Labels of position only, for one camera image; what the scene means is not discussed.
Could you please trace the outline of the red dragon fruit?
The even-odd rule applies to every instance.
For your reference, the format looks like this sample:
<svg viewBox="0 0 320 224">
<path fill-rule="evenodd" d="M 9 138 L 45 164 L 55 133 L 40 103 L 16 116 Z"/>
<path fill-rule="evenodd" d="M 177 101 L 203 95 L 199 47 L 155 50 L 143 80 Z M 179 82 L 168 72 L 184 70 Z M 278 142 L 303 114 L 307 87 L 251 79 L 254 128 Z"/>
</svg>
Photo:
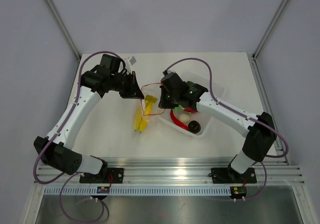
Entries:
<svg viewBox="0 0 320 224">
<path fill-rule="evenodd" d="M 190 107 L 183 107 L 182 105 L 176 106 L 173 110 L 174 111 L 185 111 L 185 112 L 190 113 L 190 114 L 195 114 L 197 112 L 196 110 L 193 110 Z"/>
</svg>

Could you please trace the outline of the clear zip bag orange zipper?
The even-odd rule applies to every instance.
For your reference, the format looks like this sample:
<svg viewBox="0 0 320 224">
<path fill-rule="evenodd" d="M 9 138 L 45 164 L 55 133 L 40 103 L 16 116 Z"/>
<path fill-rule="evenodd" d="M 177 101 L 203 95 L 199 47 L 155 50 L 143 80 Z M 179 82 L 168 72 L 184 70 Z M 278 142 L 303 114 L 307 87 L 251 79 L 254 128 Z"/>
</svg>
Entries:
<svg viewBox="0 0 320 224">
<path fill-rule="evenodd" d="M 143 99 L 138 99 L 133 110 L 132 129 L 134 133 L 142 134 L 149 130 L 156 123 L 156 118 L 160 117 L 165 110 L 160 109 L 161 95 L 160 82 L 145 84 L 141 87 Z"/>
</svg>

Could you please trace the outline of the yellow banana bunch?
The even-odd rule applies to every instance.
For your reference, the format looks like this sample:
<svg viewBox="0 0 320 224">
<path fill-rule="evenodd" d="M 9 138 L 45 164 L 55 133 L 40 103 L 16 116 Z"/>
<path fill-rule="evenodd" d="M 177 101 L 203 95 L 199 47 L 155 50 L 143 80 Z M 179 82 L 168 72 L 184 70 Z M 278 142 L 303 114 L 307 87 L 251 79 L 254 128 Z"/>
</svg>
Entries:
<svg viewBox="0 0 320 224">
<path fill-rule="evenodd" d="M 153 95 L 146 95 L 144 99 L 138 101 L 138 107 L 133 118 L 133 130 L 144 132 L 148 126 L 149 117 L 153 116 L 153 105 L 157 98 Z"/>
</svg>

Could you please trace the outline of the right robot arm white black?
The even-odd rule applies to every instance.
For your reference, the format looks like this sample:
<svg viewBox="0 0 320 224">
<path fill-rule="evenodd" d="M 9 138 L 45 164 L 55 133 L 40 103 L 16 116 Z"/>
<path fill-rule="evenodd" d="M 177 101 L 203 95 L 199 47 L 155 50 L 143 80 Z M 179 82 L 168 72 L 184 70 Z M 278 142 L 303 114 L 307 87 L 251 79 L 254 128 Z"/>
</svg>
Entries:
<svg viewBox="0 0 320 224">
<path fill-rule="evenodd" d="M 248 169 L 265 159 L 276 140 L 271 115 L 266 112 L 255 115 L 231 107 L 212 95 L 206 87 L 185 82 L 175 72 L 164 71 L 163 75 L 158 105 L 161 109 L 183 107 L 199 112 L 223 122 L 245 138 L 241 151 L 223 168 L 217 181 L 224 184 L 247 181 L 245 174 Z"/>
</svg>

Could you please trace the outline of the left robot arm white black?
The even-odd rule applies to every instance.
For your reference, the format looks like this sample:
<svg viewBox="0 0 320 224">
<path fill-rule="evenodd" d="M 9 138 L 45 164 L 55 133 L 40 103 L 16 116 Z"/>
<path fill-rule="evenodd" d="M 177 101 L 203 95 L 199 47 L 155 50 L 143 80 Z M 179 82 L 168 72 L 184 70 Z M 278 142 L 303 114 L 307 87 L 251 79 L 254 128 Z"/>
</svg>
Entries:
<svg viewBox="0 0 320 224">
<path fill-rule="evenodd" d="M 79 68 L 77 89 L 73 100 L 58 123 L 45 136 L 38 136 L 34 147 L 37 161 L 63 174 L 87 173 L 97 183 L 108 178 L 106 161 L 73 151 L 77 136 L 90 112 L 108 92 L 117 92 L 123 99 L 140 99 L 144 95 L 138 85 L 133 58 L 122 59 L 118 55 L 101 51 L 99 64 L 84 71 Z"/>
</svg>

